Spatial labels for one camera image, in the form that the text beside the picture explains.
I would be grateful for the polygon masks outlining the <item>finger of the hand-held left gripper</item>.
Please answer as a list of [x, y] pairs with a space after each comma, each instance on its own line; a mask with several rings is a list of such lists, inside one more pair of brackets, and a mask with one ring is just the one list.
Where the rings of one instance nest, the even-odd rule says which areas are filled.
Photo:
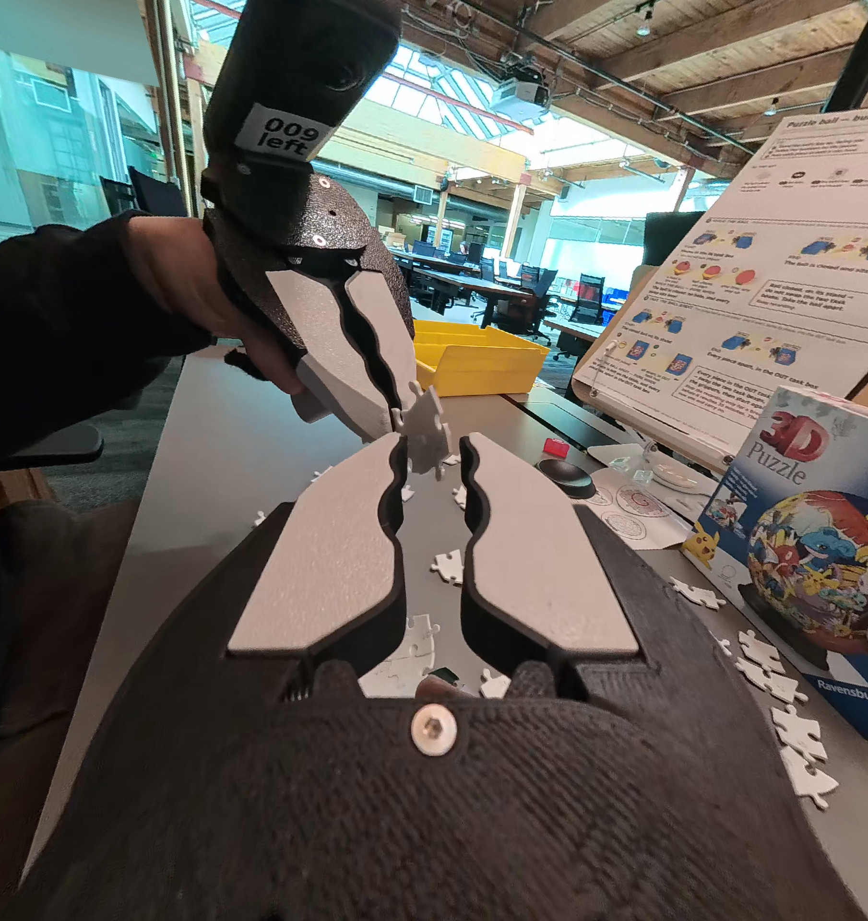
[[363, 354], [345, 334], [334, 293], [319, 280], [295, 271], [267, 272], [304, 355], [297, 376], [306, 392], [294, 406], [306, 421], [332, 414], [363, 442], [392, 432], [390, 408], [372, 381]]
[[410, 411], [417, 400], [416, 352], [405, 324], [380, 272], [358, 270], [345, 283], [356, 317], [357, 341], [371, 374], [390, 408]]

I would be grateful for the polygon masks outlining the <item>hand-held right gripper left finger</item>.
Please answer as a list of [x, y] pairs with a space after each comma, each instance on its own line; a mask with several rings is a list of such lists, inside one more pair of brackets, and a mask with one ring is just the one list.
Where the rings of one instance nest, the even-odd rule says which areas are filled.
[[404, 639], [402, 489], [407, 438], [390, 433], [302, 492], [253, 589], [227, 652], [348, 663], [359, 678]]

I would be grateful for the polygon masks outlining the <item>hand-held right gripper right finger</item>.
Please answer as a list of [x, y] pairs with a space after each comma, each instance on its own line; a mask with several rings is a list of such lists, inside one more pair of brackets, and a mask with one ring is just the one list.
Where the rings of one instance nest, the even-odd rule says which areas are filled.
[[461, 624], [492, 670], [638, 660], [640, 646], [564, 491], [481, 433], [460, 440], [466, 489]]

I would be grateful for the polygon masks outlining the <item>white puzzle pieces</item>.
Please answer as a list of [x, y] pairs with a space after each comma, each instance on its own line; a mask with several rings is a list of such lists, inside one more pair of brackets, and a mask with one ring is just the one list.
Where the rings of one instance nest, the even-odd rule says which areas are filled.
[[[458, 507], [464, 508], [465, 487], [461, 486], [452, 489], [452, 495]], [[269, 632], [267, 627], [273, 628], [274, 626], [277, 626], [273, 622], [273, 611], [276, 605], [273, 607], [268, 605], [267, 597], [267, 575], [280, 573], [279, 568], [273, 565], [275, 557], [277, 557], [277, 554], [272, 554], [270, 557], [270, 565], [267, 567], [270, 572], [265, 570], [267, 574], [262, 575], [259, 583], [256, 586], [256, 591], [253, 593], [254, 595], [257, 595], [257, 597], [252, 598], [250, 603], [245, 608], [243, 613], [244, 616], [241, 618], [242, 620], [246, 621], [248, 626], [246, 626], [245, 630], [243, 630], [240, 622], [240, 625], [237, 626], [232, 635], [232, 638], [230, 639], [227, 651], [236, 654], [242, 654], [243, 652], [246, 654], [266, 654], [279, 651], [279, 648], [275, 649], [274, 647], [268, 647], [267, 645], [267, 633]], [[464, 578], [463, 551], [457, 548], [445, 554], [433, 555], [432, 562], [428, 569], [432, 573], [437, 573], [438, 578], [444, 584], [458, 589], [463, 585]], [[689, 586], [677, 578], [670, 578], [670, 584], [672, 587], [677, 589], [678, 593], [681, 594], [687, 601], [703, 605], [712, 611], [717, 611], [721, 606], [727, 604], [724, 599], [719, 598], [712, 590]], [[258, 618], [254, 617], [255, 614], [265, 614], [265, 617], [267, 617], [267, 627], [264, 628], [264, 630], [262, 630], [260, 626], [257, 626], [256, 629], [254, 622]], [[738, 659], [737, 662], [743, 665], [743, 668], [740, 665], [738, 668], [740, 671], [744, 672], [747, 677], [753, 676], [753, 674], [759, 668], [759, 666], [754, 666], [752, 661], [748, 662], [743, 658]], [[487, 666], [482, 666], [479, 671], [481, 674], [478, 675], [476, 680], [482, 685], [481, 689], [479, 689], [481, 696], [495, 698], [502, 697], [509, 685], [509, 675], [502, 677], [496, 669], [489, 669]], [[773, 708], [771, 713], [773, 722], [775, 723], [773, 728], [779, 735], [782, 735], [783, 732], [785, 732], [786, 727], [789, 728], [789, 732], [791, 733], [792, 724], [796, 722], [796, 720], [798, 723], [801, 723], [802, 726], [804, 726], [805, 722], [808, 722], [808, 720], [801, 720], [796, 717], [795, 707], [791, 704], [786, 705], [785, 710], [782, 708]], [[800, 797], [807, 797], [811, 799], [818, 809], [826, 810], [828, 808], [828, 803], [822, 797], [822, 794], [831, 793], [833, 790], [837, 789], [839, 786], [838, 782], [821, 771], [819, 769], [820, 766], [818, 766], [816, 763], [813, 764], [808, 762], [805, 757], [796, 752], [792, 747], [783, 744], [781, 746], [780, 753], [789, 778], [792, 782], [795, 794]]]

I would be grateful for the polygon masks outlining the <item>narrow curved white puzzle strip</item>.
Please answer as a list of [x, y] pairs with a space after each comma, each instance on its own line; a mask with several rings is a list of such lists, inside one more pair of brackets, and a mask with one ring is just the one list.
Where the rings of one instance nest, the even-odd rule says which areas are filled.
[[391, 409], [393, 430], [408, 439], [408, 460], [412, 472], [434, 471], [441, 481], [447, 459], [451, 456], [450, 429], [443, 417], [443, 407], [435, 388], [423, 390], [417, 380], [409, 382], [415, 402], [409, 410]]

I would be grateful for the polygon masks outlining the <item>person's left forearm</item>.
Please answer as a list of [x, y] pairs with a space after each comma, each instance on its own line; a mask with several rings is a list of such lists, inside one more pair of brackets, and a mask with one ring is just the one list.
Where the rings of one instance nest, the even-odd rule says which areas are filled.
[[47, 224], [0, 243], [0, 461], [110, 411], [163, 363], [211, 344], [131, 267], [128, 233], [142, 218]]

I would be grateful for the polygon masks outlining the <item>black round ball stand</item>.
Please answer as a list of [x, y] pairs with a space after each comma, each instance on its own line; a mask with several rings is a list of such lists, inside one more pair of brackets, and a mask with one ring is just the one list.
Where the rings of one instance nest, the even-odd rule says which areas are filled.
[[575, 463], [550, 457], [538, 461], [535, 467], [572, 499], [588, 500], [597, 495], [591, 475]]

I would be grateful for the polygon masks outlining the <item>blue puzzle ball box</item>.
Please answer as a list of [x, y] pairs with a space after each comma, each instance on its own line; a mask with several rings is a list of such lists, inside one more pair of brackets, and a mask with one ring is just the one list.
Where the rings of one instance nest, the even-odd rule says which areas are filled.
[[682, 550], [868, 739], [868, 409], [778, 388]]

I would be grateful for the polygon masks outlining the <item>person's left hand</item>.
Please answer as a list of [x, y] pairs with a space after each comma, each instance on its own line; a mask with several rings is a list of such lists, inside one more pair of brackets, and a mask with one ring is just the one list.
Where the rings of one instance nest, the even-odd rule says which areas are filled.
[[133, 216], [126, 225], [131, 270], [164, 311], [217, 338], [241, 340], [258, 371], [293, 396], [305, 386], [277, 339], [224, 293], [202, 222], [183, 216]]

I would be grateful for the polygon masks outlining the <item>long wooden office desk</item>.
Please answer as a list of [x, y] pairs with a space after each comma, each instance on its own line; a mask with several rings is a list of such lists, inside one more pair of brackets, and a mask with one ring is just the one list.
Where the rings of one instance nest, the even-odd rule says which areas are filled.
[[477, 295], [485, 303], [479, 325], [513, 329], [539, 327], [544, 314], [544, 296], [537, 296], [519, 285], [485, 280], [478, 274], [447, 267], [444, 260], [415, 253], [391, 250], [402, 270], [410, 293], [425, 307], [444, 316], [461, 295]]

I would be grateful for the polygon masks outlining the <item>yellow plastic bin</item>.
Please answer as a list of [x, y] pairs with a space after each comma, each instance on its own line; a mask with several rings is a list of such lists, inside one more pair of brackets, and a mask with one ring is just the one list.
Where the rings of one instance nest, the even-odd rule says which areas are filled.
[[494, 327], [415, 320], [416, 378], [438, 396], [484, 396], [529, 392], [548, 347]]

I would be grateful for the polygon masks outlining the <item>printed paper instruction sheet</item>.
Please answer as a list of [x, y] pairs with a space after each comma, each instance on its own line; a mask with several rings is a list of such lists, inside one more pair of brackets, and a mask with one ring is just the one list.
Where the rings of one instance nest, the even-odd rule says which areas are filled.
[[593, 514], [635, 550], [663, 550], [680, 546], [689, 537], [687, 522], [647, 491], [608, 468], [591, 474], [595, 487], [586, 500]]

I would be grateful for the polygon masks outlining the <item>white board stand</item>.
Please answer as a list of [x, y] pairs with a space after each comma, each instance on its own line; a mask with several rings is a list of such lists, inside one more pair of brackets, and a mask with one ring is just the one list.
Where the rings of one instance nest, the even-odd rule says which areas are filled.
[[[603, 466], [610, 467], [619, 473], [624, 474], [624, 467], [626, 466], [628, 460], [632, 457], [635, 457], [635, 455], [640, 455], [643, 447], [644, 445], [638, 444], [612, 444], [609, 446], [590, 448], [588, 449], [588, 453], [594, 460], [600, 462]], [[681, 469], [683, 472], [685, 472], [686, 475], [694, 476], [694, 478], [700, 483], [700, 491], [697, 494], [681, 493], [668, 488], [667, 486], [657, 482], [654, 479], [650, 484], [647, 485], [654, 484], [671, 490], [672, 492], [687, 496], [711, 496], [716, 490], [717, 481], [709, 473], [701, 472], [696, 468], [673, 458], [671, 455], [662, 452], [661, 450], [660, 455], [661, 457], [659, 463], [670, 464], [677, 469]]]

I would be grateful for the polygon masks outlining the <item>clear plastic bag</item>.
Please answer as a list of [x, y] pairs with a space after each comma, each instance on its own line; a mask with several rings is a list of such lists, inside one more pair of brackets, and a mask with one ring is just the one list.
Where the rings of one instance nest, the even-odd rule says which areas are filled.
[[655, 468], [660, 462], [660, 451], [654, 440], [647, 440], [640, 455], [628, 460], [624, 467], [624, 477], [639, 484], [650, 484], [655, 475]]

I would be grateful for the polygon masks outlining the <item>black office chair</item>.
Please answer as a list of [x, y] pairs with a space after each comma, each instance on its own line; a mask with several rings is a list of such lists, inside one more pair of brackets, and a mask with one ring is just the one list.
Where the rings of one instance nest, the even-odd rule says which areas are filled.
[[583, 325], [602, 324], [604, 286], [604, 277], [584, 272], [580, 274], [576, 304], [571, 312], [570, 322]]

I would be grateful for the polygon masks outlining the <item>white ceiling projector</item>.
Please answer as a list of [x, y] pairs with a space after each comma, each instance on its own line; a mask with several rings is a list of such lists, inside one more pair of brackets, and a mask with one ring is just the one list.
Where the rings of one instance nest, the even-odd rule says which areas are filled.
[[519, 67], [494, 88], [488, 110], [511, 121], [538, 119], [551, 109], [552, 95], [543, 74], [534, 67]]

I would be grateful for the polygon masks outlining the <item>black office monitor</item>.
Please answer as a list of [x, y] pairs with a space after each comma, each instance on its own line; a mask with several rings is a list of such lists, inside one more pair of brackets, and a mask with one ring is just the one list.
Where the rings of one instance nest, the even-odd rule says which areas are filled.
[[704, 211], [698, 210], [647, 213], [641, 264], [662, 265], [704, 215]]

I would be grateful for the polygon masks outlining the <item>white laminated instruction board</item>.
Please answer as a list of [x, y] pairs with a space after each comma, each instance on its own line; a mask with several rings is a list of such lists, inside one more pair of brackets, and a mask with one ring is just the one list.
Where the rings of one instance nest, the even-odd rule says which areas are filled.
[[868, 408], [868, 109], [785, 118], [629, 296], [572, 387], [719, 471], [777, 388]]

